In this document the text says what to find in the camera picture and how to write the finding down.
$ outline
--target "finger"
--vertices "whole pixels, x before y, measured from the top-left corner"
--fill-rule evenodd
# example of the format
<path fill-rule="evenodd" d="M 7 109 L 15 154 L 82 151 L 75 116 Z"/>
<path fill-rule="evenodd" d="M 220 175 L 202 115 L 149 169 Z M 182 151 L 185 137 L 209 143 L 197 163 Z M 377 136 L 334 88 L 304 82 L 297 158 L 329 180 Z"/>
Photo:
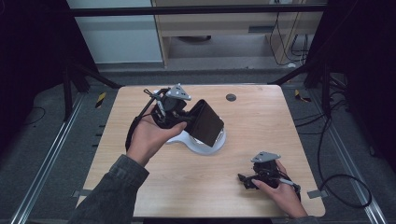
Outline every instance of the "finger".
<path fill-rule="evenodd" d="M 179 135 L 183 130 L 187 127 L 187 122 L 183 121 L 175 126 L 173 126 L 170 130 L 174 133 L 174 135 Z"/>
<path fill-rule="evenodd" d="M 287 174 L 286 173 L 286 168 L 282 165 L 282 163 L 280 163 L 279 160 L 275 160 L 276 166 L 277 168 L 283 173 L 283 174 Z"/>
<path fill-rule="evenodd" d="M 257 179 L 252 179 L 251 182 L 256 185 L 257 188 L 261 189 L 262 191 L 264 191 L 267 194 L 272 193 L 272 191 L 274 190 L 273 188 L 271 188 L 270 186 L 268 186 L 267 184 L 265 184 L 264 182 L 257 180 Z"/>

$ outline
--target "wooden table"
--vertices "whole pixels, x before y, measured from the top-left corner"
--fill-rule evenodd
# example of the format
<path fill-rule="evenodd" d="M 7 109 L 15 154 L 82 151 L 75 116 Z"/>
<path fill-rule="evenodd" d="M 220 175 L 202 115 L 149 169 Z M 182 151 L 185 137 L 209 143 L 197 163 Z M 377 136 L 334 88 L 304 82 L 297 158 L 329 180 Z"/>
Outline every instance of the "wooden table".
<path fill-rule="evenodd" d="M 143 89 L 120 89 L 110 113 L 84 189 L 93 189 L 121 153 L 134 117 L 149 101 Z M 325 213 L 320 198 L 306 192 L 317 189 L 283 92 L 266 85 L 182 85 L 191 95 L 186 110 L 205 99 L 224 120 L 227 139 L 211 156 L 201 156 L 183 144 L 165 145 L 150 160 L 148 179 L 138 191 L 135 217 L 282 217 L 284 214 L 263 192 L 245 189 L 237 174 L 253 175 L 250 159 L 261 151 L 281 155 L 288 175 L 302 187 L 309 215 Z M 236 95 L 229 102 L 226 95 Z"/>

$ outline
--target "sleeve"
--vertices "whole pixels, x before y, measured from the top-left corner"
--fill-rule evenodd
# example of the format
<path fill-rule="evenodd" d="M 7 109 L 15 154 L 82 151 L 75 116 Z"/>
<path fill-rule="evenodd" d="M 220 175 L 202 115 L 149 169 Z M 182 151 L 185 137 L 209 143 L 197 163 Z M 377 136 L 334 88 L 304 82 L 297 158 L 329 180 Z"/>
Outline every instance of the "sleeve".
<path fill-rule="evenodd" d="M 148 176 L 144 167 L 121 155 L 68 223 L 131 223 L 137 190 Z"/>
<path fill-rule="evenodd" d="M 316 217 L 309 216 L 292 219 L 288 224 L 319 224 L 319 221 Z"/>

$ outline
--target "wire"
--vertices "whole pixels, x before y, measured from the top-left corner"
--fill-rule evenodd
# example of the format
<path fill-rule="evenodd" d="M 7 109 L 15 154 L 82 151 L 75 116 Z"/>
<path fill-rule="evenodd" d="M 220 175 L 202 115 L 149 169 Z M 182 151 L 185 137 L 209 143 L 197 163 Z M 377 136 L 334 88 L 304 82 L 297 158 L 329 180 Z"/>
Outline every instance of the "wire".
<path fill-rule="evenodd" d="M 283 43 L 282 35 L 280 34 L 279 22 L 278 22 L 278 21 L 279 21 L 279 12 L 276 13 L 276 20 L 275 20 L 274 28 L 273 28 L 273 30 L 272 30 L 272 32 L 271 32 L 271 34 L 270 34 L 270 49 L 271 49 L 271 51 L 272 51 L 272 53 L 273 53 L 273 56 L 274 56 L 274 59 L 275 59 L 276 64 L 277 64 L 277 65 L 287 65 L 287 64 L 289 64 L 289 63 L 296 63 L 296 62 L 299 62 L 299 60 L 293 60 L 293 59 L 289 58 L 288 53 L 286 52 L 286 49 L 285 49 L 285 44 Z M 277 61 L 277 59 L 276 59 L 274 49 L 272 48 L 272 36 L 273 36 L 273 33 L 274 33 L 275 28 L 277 28 L 277 32 L 278 32 L 278 34 L 279 34 L 279 39 L 280 39 L 280 42 L 281 42 L 281 44 L 282 44 L 283 53 L 285 54 L 286 58 L 288 58 L 288 59 L 290 60 L 288 63 L 279 63 L 279 62 Z"/>
<path fill-rule="evenodd" d="M 369 190 L 369 188 L 367 187 L 367 185 L 364 184 L 361 180 L 359 180 L 359 179 L 356 178 L 355 176 L 352 176 L 352 175 L 345 175 L 345 174 L 331 175 L 331 176 L 329 176 L 329 177 L 326 178 L 326 179 L 324 179 L 324 177 L 323 177 L 323 173 L 322 173 L 322 171 L 321 171 L 321 166 L 320 166 L 320 150 L 321 150 L 321 145 L 322 145 L 322 142 L 323 142 L 324 133 L 325 133 L 325 131 L 326 131 L 326 129 L 327 129 L 328 124 L 329 124 L 329 126 L 330 126 L 330 121 L 331 121 L 331 120 L 332 120 L 331 118 L 327 118 L 327 119 L 326 119 L 326 122 L 325 122 L 325 124 L 324 124 L 322 133 L 321 133 L 320 138 L 319 138 L 318 154 L 317 154 L 317 163 L 318 163 L 318 173 L 319 173 L 320 179 L 321 179 L 321 181 L 322 181 L 322 184 L 320 185 L 319 190 L 323 190 L 323 188 L 326 188 L 326 189 L 327 189 L 336 199 L 338 199 L 341 203 L 346 204 L 346 205 L 348 205 L 348 206 L 350 206 L 350 207 L 353 207 L 353 208 L 365 208 L 365 207 L 367 207 L 367 206 L 371 203 L 371 201 L 372 201 L 372 199 L 373 199 L 373 195 L 372 195 L 371 191 Z M 336 178 L 336 177 L 347 177 L 347 178 L 351 178 L 351 179 L 356 180 L 356 181 L 359 182 L 360 184 L 362 184 L 362 185 L 366 188 L 366 190 L 367 190 L 367 192 L 368 192 L 368 194 L 369 194 L 369 199 L 367 200 L 367 203 L 365 203 L 365 204 L 354 204 L 354 203 L 350 203 L 350 202 L 347 202 L 346 200 L 342 199 L 342 198 L 341 198 L 340 196 L 338 196 L 337 194 L 335 194 L 334 191 L 333 191 L 329 186 L 326 186 L 326 184 L 327 184 L 327 182 L 329 182 L 330 180 L 332 180 L 332 179 L 334 179 L 334 178 Z"/>
<path fill-rule="evenodd" d="M 4 14 L 4 12 L 6 11 L 6 3 L 4 2 L 4 0 L 1 0 L 1 3 L 3 5 L 3 8 L 0 11 L 0 16 L 2 16 Z"/>
<path fill-rule="evenodd" d="M 41 106 L 35 106 L 35 107 L 33 107 L 33 109 L 41 109 L 41 110 L 43 111 L 43 114 L 41 115 L 40 118 L 38 118 L 38 119 L 36 119 L 36 120 L 34 120 L 34 121 L 31 121 L 31 122 L 28 122 L 28 123 L 24 123 L 23 125 L 31 125 L 31 124 L 37 123 L 39 120 L 43 119 L 44 116 L 45 116 L 46 113 L 47 113 L 47 112 L 46 112 L 46 109 L 44 109 L 44 108 L 41 107 Z"/>

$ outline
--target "white base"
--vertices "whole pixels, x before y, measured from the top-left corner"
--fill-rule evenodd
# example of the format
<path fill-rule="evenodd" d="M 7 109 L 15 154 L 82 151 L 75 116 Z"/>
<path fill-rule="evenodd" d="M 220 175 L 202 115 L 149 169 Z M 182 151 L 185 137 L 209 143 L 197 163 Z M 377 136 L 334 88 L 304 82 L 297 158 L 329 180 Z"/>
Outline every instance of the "white base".
<path fill-rule="evenodd" d="M 226 139 L 226 132 L 223 129 L 222 133 L 219 135 L 218 140 L 216 140 L 215 145 L 213 147 L 209 147 L 208 145 L 191 137 L 187 132 L 183 131 L 178 136 L 175 136 L 175 137 L 169 139 L 166 143 L 167 144 L 172 144 L 175 142 L 183 143 L 191 151 L 193 151 L 197 154 L 200 154 L 200 155 L 208 156 L 208 155 L 211 155 L 211 154 L 219 151 L 221 149 L 221 147 L 224 145 L 225 139 Z"/>

